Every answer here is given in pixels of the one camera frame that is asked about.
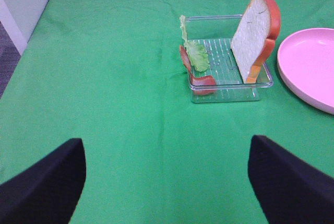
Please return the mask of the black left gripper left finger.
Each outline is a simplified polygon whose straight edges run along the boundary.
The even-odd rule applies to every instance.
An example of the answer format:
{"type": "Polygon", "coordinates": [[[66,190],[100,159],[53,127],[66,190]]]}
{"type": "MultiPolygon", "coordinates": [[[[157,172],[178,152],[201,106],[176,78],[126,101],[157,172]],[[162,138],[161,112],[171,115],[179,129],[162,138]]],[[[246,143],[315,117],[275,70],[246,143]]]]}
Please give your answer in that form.
{"type": "Polygon", "coordinates": [[[1,223],[69,223],[85,180],[83,142],[72,138],[1,184],[1,223]]]}

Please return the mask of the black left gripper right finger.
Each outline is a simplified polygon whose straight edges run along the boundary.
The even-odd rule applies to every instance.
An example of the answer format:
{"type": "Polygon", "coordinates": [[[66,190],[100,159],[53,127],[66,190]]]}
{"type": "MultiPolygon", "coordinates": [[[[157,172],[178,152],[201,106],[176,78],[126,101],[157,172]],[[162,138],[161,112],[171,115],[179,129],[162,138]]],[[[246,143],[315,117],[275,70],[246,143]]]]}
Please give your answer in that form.
{"type": "Polygon", "coordinates": [[[333,223],[333,178],[268,137],[252,137],[247,173],[269,223],[333,223]]]}

